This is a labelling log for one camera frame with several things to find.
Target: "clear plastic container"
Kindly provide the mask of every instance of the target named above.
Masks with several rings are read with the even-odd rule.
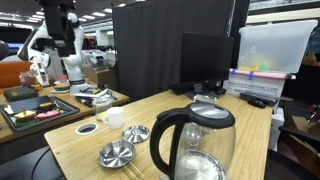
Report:
[[[240,28],[238,69],[264,72],[298,72],[317,20]]]

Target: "wooden table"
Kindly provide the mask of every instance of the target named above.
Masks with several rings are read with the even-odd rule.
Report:
[[[39,131],[42,131],[44,129],[48,129],[54,126],[57,126],[59,124],[63,124],[65,122],[68,121],[72,121],[74,119],[78,119],[78,118],[83,118],[83,117],[87,117],[87,116],[91,116],[93,115],[93,110],[92,108],[89,108],[79,102],[77,102],[77,100],[70,96],[69,93],[65,93],[65,94],[52,94],[50,91],[53,90],[53,87],[46,87],[43,88],[43,90],[39,91],[39,96],[44,96],[44,95],[48,95],[48,96],[56,96],[70,104],[72,104],[73,106],[76,106],[77,108],[80,109],[80,111],[78,113],[72,114],[70,116],[66,116],[64,118],[61,119],[57,119],[54,121],[50,121],[48,123],[44,123],[42,125],[39,125],[35,128],[31,128],[28,130],[24,130],[21,132],[14,132],[10,129],[10,125],[7,124],[7,122],[5,121],[5,119],[0,115],[0,125],[2,125],[2,130],[0,130],[0,144],[1,143],[5,143],[8,141],[12,141],[15,140],[17,138],[21,138],[24,136],[27,136],[29,134],[32,133],[36,133]],[[114,105],[120,105],[120,104],[124,104],[126,102],[129,101],[129,97],[125,96],[123,94],[117,93],[115,91],[112,92],[112,94],[114,96],[117,97],[117,101],[113,101]],[[5,99],[5,97],[3,95],[0,96],[0,104],[8,104],[7,100]]]
[[[133,125],[143,125],[150,130],[156,116],[172,108],[185,107],[191,100],[184,95],[176,96],[166,91],[123,106],[124,126],[110,129],[94,118],[88,118],[47,132],[45,138],[69,180],[73,179],[130,179],[124,168],[108,169],[98,162],[98,154],[106,144],[122,138],[122,132]],[[236,146],[229,169],[229,179],[259,180],[264,178],[266,155],[271,126],[272,108],[260,109],[231,95],[224,95],[218,104],[230,110],[236,118]],[[96,123],[96,131],[87,135],[75,133],[77,127]],[[172,129],[165,132],[160,144],[164,160],[168,162]],[[162,174],[156,168],[149,152],[149,138],[135,144],[136,155],[132,163],[146,180],[159,179]]]

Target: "kettle handle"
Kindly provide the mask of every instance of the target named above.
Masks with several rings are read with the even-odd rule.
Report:
[[[189,120],[189,114],[186,112],[185,108],[178,108],[178,109],[165,111],[157,116],[157,120],[153,125],[152,131],[150,134],[149,148],[150,148],[151,158],[154,164],[157,166],[157,168],[161,170],[163,173],[167,174],[170,177],[170,179],[174,179],[179,139],[180,139],[180,135],[184,127],[184,124],[188,120]],[[172,136],[170,158],[169,158],[169,165],[168,165],[163,161],[162,157],[160,156],[159,143],[165,130],[173,125],[175,125],[175,128]]]

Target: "white robot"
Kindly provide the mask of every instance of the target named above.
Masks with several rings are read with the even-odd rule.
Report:
[[[31,72],[38,82],[49,85],[47,68],[50,66],[50,56],[34,48],[37,39],[52,39],[59,56],[62,58],[70,82],[70,94],[91,87],[82,78],[80,65],[82,64],[82,44],[84,31],[74,13],[67,13],[74,9],[72,0],[38,0],[44,9],[45,20],[38,30],[34,30],[24,46],[19,49],[18,57],[28,59],[33,64]]]

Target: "glass kettle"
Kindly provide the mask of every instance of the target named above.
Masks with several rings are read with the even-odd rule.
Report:
[[[162,112],[150,135],[152,160],[171,180],[224,180],[235,146],[234,123],[231,112],[207,102]],[[160,155],[159,142],[173,125],[167,164]]]

